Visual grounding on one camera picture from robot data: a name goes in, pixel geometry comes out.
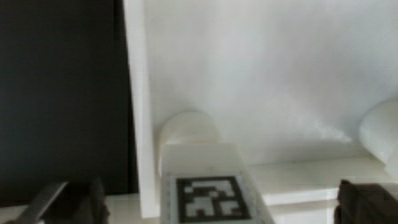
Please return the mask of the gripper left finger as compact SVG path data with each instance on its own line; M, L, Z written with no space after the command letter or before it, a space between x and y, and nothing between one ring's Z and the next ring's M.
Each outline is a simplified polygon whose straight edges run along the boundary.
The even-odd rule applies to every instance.
M108 224L108 216L101 180L55 182L33 197L15 224Z

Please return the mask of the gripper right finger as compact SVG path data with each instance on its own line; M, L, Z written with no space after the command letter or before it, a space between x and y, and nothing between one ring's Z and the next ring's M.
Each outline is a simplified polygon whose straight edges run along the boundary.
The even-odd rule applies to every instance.
M396 183L341 181L333 224L398 224Z

